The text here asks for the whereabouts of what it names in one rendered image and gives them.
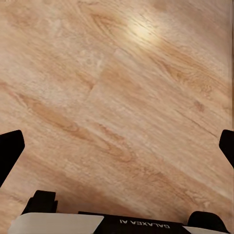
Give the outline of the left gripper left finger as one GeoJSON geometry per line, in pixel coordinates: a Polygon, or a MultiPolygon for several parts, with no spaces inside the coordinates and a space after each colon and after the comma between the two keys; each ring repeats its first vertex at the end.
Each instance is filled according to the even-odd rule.
{"type": "Polygon", "coordinates": [[[0,187],[25,148],[21,130],[0,135],[0,187]]]}

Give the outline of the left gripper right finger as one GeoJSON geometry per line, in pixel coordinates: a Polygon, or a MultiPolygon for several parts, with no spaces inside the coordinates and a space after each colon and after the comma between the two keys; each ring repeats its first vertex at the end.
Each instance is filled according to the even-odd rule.
{"type": "Polygon", "coordinates": [[[234,168],[234,131],[223,130],[219,147],[234,168]]]}

